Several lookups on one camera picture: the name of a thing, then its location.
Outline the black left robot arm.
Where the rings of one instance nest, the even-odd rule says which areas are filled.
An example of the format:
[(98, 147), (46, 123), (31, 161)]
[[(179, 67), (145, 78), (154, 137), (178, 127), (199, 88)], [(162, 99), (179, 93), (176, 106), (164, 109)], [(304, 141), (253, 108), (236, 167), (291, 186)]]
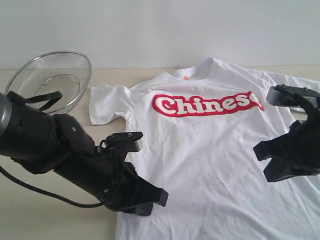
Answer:
[(96, 145), (73, 116), (46, 113), (61, 98), (59, 91), (31, 98), (2, 94), (0, 154), (34, 175), (55, 172), (94, 196), (98, 207), (149, 216), (154, 205), (165, 206), (168, 193), (126, 161), (140, 151), (143, 133), (114, 133)]

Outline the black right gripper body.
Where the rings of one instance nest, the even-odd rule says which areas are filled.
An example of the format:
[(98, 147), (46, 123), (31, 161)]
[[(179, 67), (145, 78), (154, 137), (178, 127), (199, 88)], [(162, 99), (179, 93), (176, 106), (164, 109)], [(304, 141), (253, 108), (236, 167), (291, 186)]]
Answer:
[(308, 107), (307, 119), (289, 128), (290, 157), (287, 175), (320, 174), (320, 109)]

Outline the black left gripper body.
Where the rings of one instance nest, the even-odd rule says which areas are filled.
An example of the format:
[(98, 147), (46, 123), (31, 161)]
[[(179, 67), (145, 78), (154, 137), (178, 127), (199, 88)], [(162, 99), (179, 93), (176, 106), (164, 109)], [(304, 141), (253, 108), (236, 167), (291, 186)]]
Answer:
[(114, 149), (93, 157), (78, 154), (54, 168), (54, 172), (97, 198), (113, 212), (125, 202), (138, 201), (138, 174), (130, 162), (121, 160)]

